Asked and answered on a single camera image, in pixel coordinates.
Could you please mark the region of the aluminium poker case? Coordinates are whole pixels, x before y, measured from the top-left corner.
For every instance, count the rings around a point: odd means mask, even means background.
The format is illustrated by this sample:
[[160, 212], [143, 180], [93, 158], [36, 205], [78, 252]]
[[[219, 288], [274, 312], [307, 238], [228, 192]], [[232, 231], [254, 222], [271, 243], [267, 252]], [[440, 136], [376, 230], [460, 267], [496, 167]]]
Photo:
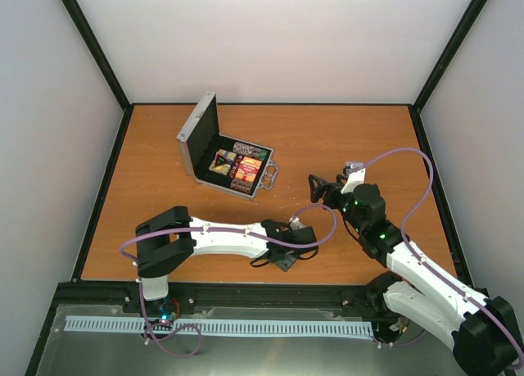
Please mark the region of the aluminium poker case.
[[248, 200], [273, 188], [273, 149], [223, 134], [216, 93], [204, 93], [176, 139], [187, 173], [198, 183]]

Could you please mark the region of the blue white chip stack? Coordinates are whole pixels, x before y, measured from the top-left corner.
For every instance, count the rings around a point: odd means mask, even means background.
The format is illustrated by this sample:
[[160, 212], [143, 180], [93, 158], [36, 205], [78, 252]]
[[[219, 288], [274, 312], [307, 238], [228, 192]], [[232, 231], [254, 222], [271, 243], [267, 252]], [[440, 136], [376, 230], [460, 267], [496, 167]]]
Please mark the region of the blue white chip stack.
[[243, 155], [243, 156], [249, 156], [253, 151], [253, 147], [251, 145], [236, 142], [233, 144], [233, 152]]

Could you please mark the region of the blue Texas Hold'em card deck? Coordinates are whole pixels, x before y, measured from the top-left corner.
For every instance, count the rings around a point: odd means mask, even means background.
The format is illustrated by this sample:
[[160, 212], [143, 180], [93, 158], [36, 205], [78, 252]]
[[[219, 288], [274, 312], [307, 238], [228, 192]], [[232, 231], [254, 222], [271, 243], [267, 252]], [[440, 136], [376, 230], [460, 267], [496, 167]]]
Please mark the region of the blue Texas Hold'em card deck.
[[237, 154], [235, 152], [219, 149], [210, 163], [209, 170], [216, 174], [228, 175], [236, 158]]

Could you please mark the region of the grey chip stack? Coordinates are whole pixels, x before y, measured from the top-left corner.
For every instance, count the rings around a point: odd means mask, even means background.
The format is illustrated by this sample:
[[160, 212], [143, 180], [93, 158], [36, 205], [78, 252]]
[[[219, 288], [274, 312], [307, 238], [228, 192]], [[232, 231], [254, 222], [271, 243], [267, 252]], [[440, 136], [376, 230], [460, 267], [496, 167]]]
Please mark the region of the grey chip stack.
[[242, 179], [234, 179], [230, 184], [230, 188], [240, 193], [250, 194], [253, 183]]

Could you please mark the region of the red green triangular button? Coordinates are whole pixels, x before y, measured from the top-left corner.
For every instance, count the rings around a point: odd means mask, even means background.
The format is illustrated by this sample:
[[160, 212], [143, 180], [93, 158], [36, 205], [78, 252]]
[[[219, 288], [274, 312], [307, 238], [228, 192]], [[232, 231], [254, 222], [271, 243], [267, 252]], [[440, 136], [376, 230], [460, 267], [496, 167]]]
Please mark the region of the red green triangular button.
[[225, 156], [216, 153], [213, 161], [210, 164], [209, 170], [214, 172], [226, 172], [228, 170], [228, 167], [228, 159]]

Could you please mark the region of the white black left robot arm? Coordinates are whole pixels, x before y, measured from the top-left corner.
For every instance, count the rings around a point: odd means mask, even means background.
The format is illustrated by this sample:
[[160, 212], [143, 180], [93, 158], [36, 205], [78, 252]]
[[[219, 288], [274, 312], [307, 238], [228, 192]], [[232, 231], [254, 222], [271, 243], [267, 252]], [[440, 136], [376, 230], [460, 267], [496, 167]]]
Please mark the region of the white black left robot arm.
[[311, 227], [298, 218], [290, 223], [263, 220], [253, 224], [222, 224], [190, 216], [185, 206], [173, 207], [135, 229], [141, 301], [152, 312], [170, 303], [169, 275], [192, 256], [234, 255], [253, 267], [275, 264], [288, 271], [296, 260], [316, 256]]

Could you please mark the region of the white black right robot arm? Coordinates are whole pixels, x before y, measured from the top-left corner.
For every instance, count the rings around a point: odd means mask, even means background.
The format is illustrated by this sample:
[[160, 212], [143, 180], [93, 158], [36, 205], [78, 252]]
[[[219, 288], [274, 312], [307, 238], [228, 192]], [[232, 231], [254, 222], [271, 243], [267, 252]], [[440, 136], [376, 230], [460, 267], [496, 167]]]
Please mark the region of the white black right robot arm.
[[512, 306], [490, 299], [442, 269], [386, 217], [376, 184], [338, 176], [308, 178], [312, 202], [339, 211], [358, 234], [364, 252], [389, 271], [370, 297], [376, 311], [390, 310], [418, 324], [448, 347], [468, 375], [498, 375], [523, 364], [523, 342]]

